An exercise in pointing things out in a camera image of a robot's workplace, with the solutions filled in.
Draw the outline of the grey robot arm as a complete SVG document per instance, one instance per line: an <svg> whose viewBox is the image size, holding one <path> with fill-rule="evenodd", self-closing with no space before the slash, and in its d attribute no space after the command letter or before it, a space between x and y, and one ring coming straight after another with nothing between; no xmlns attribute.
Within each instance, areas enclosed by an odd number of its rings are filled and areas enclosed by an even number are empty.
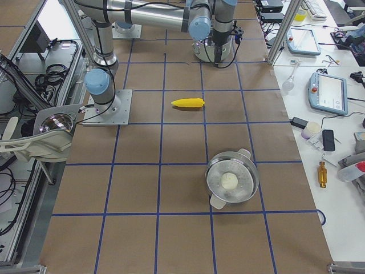
<svg viewBox="0 0 365 274"><path fill-rule="evenodd" d="M197 58L218 67L230 53L231 43L240 44L243 29L234 12L237 1L186 1L184 6L144 1L75 1L93 24L93 59L99 66L113 66L112 25L147 25L188 33L199 49Z"/></svg>
<svg viewBox="0 0 365 274"><path fill-rule="evenodd" d="M119 67L113 47L113 25L89 19L93 37L92 51L89 53L93 67L85 74L84 85L93 101L91 119L129 118L131 90L118 90L115 76Z"/></svg>

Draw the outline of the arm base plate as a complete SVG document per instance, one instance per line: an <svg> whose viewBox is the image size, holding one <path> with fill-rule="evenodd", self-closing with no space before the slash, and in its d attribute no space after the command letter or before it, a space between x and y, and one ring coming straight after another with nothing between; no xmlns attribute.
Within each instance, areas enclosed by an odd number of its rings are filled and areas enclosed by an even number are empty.
<svg viewBox="0 0 365 274"><path fill-rule="evenodd" d="M118 25L114 23L112 29L113 39L131 40L140 39L142 32L142 25Z"/></svg>
<svg viewBox="0 0 365 274"><path fill-rule="evenodd" d="M108 104L101 106L94 103L92 96L89 96L88 104L94 106L85 110L81 124L83 126L127 126L132 102L132 90L117 90L112 106Z"/></svg>

